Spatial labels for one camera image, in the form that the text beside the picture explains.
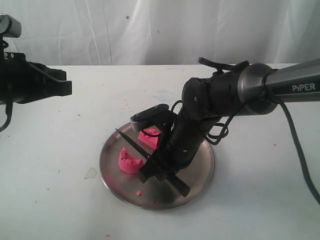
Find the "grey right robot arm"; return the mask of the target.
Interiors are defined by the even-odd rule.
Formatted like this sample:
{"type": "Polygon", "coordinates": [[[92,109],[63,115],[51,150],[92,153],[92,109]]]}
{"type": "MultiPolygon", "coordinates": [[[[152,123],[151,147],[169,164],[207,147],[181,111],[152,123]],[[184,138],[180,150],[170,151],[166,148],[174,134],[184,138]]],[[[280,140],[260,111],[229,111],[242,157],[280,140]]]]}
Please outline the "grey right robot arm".
{"type": "Polygon", "coordinates": [[[247,61],[229,65],[203,57],[199,63],[215,72],[184,84],[178,113],[167,104],[158,104],[131,118],[136,131],[151,126],[159,129],[156,150],[138,172],[142,182],[151,177],[175,181],[203,141],[217,145],[228,135],[230,121],[236,116],[267,115],[286,103],[320,99],[318,59],[281,69],[247,61]]]}

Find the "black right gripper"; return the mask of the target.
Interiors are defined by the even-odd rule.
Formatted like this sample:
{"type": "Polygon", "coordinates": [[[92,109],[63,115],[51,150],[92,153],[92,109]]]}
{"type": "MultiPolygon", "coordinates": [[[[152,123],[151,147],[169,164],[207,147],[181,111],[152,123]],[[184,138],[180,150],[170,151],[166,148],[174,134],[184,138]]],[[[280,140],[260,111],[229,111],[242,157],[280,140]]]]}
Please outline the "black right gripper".
{"type": "Polygon", "coordinates": [[[159,113],[154,123],[160,130],[160,137],[155,156],[138,170],[142,183],[152,177],[161,182],[188,167],[208,133],[207,119],[194,120],[185,112],[159,113]]]}

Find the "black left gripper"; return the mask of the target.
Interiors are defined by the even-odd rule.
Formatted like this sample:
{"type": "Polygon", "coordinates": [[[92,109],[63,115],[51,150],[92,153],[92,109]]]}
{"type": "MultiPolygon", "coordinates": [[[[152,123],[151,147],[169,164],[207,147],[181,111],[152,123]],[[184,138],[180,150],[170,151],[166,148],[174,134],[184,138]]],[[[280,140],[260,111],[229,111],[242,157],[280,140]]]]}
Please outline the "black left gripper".
{"type": "Polygon", "coordinates": [[[0,103],[9,99],[26,104],[72,94],[72,82],[61,69],[29,62],[23,53],[3,52],[0,55],[0,103]]]}

